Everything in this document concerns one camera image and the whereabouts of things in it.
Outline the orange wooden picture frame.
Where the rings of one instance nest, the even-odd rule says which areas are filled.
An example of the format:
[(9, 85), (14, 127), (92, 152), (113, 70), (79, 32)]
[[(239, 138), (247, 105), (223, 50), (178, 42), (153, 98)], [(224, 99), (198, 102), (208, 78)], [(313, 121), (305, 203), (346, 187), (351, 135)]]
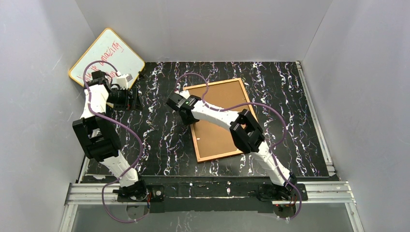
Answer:
[[(240, 78), (213, 82), (208, 85), (205, 95), (207, 104), (213, 108), (229, 108), (249, 102), (248, 94)], [(195, 154), (198, 162), (210, 161), (240, 155), (243, 152), (234, 144), (231, 135), (231, 122), (234, 122), (243, 110), (256, 117), (251, 106), (240, 106), (226, 112), (213, 111), (199, 100), (193, 109), (193, 115), (199, 121), (190, 125)]]

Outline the brown cardboard backing board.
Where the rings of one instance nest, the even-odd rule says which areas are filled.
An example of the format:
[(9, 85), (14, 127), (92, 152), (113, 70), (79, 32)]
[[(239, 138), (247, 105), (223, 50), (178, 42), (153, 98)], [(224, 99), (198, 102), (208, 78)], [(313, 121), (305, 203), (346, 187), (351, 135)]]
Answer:
[[(249, 102), (243, 81), (240, 78), (208, 84), (205, 101), (218, 107), (228, 108)], [(190, 126), (195, 154), (198, 162), (240, 155), (229, 130), (206, 120)]]

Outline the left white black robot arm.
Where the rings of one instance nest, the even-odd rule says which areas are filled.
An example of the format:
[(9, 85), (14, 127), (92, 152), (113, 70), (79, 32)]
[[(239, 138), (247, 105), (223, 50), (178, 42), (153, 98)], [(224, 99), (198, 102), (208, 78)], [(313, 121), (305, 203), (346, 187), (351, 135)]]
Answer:
[(104, 119), (108, 103), (117, 110), (142, 109), (138, 95), (126, 83), (130, 75), (121, 75), (118, 84), (112, 84), (103, 71), (94, 71), (91, 75), (92, 79), (84, 88), (86, 102), (83, 113), (73, 122), (77, 139), (90, 160), (96, 160), (119, 178), (122, 194), (144, 191), (146, 185), (140, 174), (121, 152), (122, 145), (114, 123)]

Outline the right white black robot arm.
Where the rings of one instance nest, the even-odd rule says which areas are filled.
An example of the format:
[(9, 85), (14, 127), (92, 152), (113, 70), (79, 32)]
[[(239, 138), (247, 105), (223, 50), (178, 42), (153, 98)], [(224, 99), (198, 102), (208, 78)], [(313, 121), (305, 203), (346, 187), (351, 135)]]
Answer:
[(271, 152), (265, 141), (263, 129), (250, 110), (244, 109), (241, 112), (233, 110), (239, 106), (257, 105), (257, 103), (246, 102), (224, 109), (198, 96), (188, 96), (183, 91), (171, 93), (166, 104), (178, 112), (185, 125), (205, 120), (226, 129), (230, 132), (236, 148), (257, 160), (272, 184), (287, 188), (289, 191), (295, 188), (297, 183), (295, 175)]

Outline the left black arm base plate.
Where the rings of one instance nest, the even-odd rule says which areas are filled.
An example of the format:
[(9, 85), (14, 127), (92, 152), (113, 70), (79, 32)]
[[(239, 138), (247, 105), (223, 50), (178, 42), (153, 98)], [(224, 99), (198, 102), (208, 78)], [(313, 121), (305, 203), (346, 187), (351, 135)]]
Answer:
[(150, 202), (157, 203), (164, 201), (164, 186), (163, 185), (147, 185), (144, 189), (139, 190), (126, 190), (125, 188), (119, 188), (113, 190), (113, 193), (117, 194), (118, 202)]

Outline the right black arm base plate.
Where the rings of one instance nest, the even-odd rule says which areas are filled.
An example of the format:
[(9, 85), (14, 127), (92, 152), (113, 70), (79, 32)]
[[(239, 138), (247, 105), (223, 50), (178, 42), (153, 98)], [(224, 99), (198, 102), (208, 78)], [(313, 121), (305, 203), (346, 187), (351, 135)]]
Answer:
[(297, 196), (296, 190), (289, 186), (278, 186), (273, 184), (260, 184), (255, 190), (256, 197), (260, 201), (302, 201), (308, 200), (308, 194), (306, 186), (304, 184), (295, 184), (296, 188), (300, 192), (300, 197)]

